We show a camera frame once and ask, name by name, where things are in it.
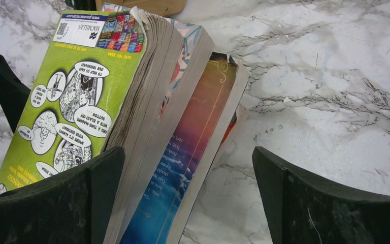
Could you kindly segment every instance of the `blue and orange book cover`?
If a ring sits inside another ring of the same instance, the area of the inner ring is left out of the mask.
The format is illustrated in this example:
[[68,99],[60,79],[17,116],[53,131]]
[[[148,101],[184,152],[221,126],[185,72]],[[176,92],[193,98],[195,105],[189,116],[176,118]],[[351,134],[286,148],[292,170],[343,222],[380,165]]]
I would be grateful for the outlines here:
[[166,243],[188,185],[229,98],[237,65],[213,53],[121,244]]

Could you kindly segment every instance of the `white marble table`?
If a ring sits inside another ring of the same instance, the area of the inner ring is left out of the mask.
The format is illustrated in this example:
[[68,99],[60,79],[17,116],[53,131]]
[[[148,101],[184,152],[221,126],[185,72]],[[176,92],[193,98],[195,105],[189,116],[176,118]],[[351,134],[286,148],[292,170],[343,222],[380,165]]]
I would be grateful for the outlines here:
[[[0,54],[28,87],[62,2],[0,1]],[[203,25],[216,51],[251,71],[242,98],[251,115],[205,181],[181,243],[271,243],[251,162],[257,145],[390,195],[390,1],[259,2],[188,0],[175,16]],[[11,136],[0,110],[0,165]]]

